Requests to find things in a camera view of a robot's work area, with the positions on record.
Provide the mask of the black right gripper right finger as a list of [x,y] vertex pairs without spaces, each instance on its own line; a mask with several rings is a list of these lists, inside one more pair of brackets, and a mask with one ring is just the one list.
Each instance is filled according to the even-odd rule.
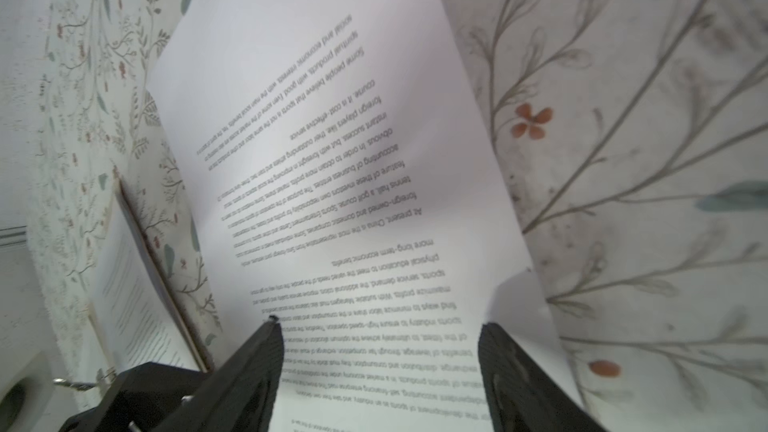
[[499,324],[482,326],[478,359],[494,431],[604,431]]

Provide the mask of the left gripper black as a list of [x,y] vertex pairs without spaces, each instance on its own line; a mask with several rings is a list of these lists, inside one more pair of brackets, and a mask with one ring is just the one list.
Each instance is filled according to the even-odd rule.
[[62,431],[151,431],[209,375],[148,362],[119,373],[98,405],[68,418]]

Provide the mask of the printed paper sheet back wall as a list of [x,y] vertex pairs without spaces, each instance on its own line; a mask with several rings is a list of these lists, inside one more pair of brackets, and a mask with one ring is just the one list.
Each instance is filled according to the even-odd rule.
[[441,0],[191,0],[149,76],[274,431],[489,431],[499,324],[582,407]]

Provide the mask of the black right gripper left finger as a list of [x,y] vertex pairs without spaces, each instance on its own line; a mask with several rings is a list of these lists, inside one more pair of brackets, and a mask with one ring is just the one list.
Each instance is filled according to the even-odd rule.
[[158,431],[267,431],[284,362],[281,323],[269,317]]

